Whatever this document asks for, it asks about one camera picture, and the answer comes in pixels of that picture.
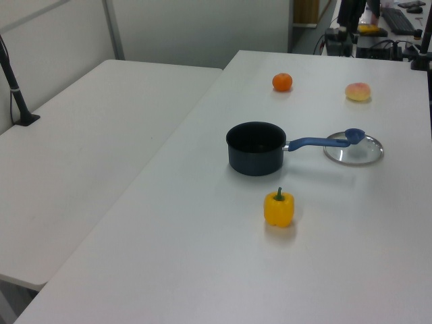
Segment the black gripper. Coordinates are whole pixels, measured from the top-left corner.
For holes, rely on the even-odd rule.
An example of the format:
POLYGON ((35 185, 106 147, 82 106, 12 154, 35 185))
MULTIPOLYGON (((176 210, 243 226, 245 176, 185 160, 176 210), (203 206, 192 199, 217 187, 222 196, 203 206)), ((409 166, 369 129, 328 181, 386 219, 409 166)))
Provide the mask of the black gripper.
POLYGON ((342 25, 348 25, 347 31, 353 32, 353 26, 350 21, 352 19, 353 11, 355 10, 355 0, 341 0, 340 9, 337 16, 337 23, 339 26, 340 32, 346 32, 346 27, 342 25))

